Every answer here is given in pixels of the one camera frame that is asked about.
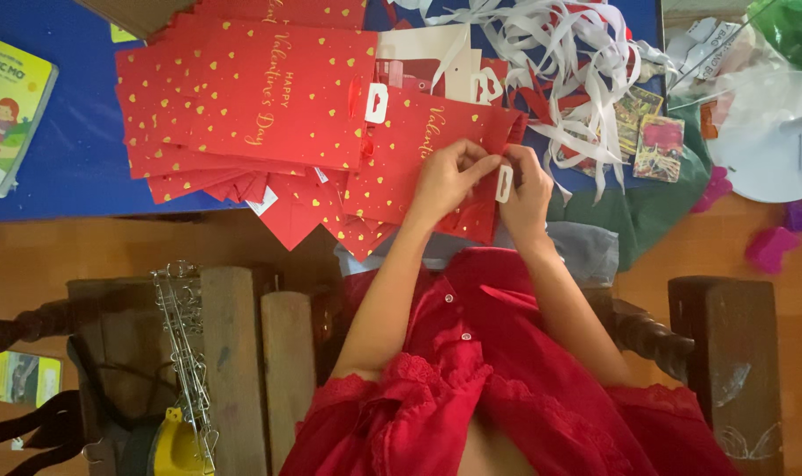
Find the hand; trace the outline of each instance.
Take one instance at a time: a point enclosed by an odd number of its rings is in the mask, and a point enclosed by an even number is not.
[[[516,250],[523,257],[527,253],[553,248],[545,233],[545,217],[554,181],[539,166],[539,158],[530,147],[509,145],[505,155],[513,168],[519,169],[510,184],[509,199],[501,203],[501,220],[507,226]]]
[[[483,147],[468,139],[433,152],[421,168],[415,198],[405,222],[432,229],[471,195],[478,180],[500,163],[501,156],[489,155]]]

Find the green bag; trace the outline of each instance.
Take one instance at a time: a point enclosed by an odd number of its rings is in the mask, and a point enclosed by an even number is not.
[[[689,100],[671,97],[669,107]],[[672,226],[701,199],[710,180],[712,159],[701,137],[701,108],[692,104],[669,111],[669,117],[683,119],[683,157],[677,183],[657,182],[627,190],[609,184],[597,204],[595,191],[579,191],[563,207],[563,195],[554,193],[548,207],[548,221],[593,224],[618,233],[618,271],[627,271],[643,253],[660,241]]]
[[[748,7],[750,22],[786,59],[802,70],[802,0],[756,0]],[[754,15],[763,10],[762,15]]]

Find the pink plastic toy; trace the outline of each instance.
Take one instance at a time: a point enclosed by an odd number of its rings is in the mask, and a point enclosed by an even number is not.
[[[704,195],[701,197],[701,200],[698,200],[698,202],[694,204],[690,212],[705,212],[712,207],[715,200],[733,191],[733,184],[731,184],[730,180],[726,177],[726,168],[713,166],[712,174],[710,175],[710,183],[706,185],[706,190],[704,190]]]
[[[754,267],[771,275],[783,271],[783,253],[800,246],[802,238],[782,226],[759,232],[745,250]]]

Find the cartoon children illustration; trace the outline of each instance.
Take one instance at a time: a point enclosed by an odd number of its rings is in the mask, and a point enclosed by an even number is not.
[[[0,100],[0,144],[7,132],[19,124],[19,104],[9,97]]]

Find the cardboard box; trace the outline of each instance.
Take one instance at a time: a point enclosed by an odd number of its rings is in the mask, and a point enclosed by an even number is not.
[[[195,0],[75,0],[130,32],[148,38],[162,29],[174,12],[188,10]]]

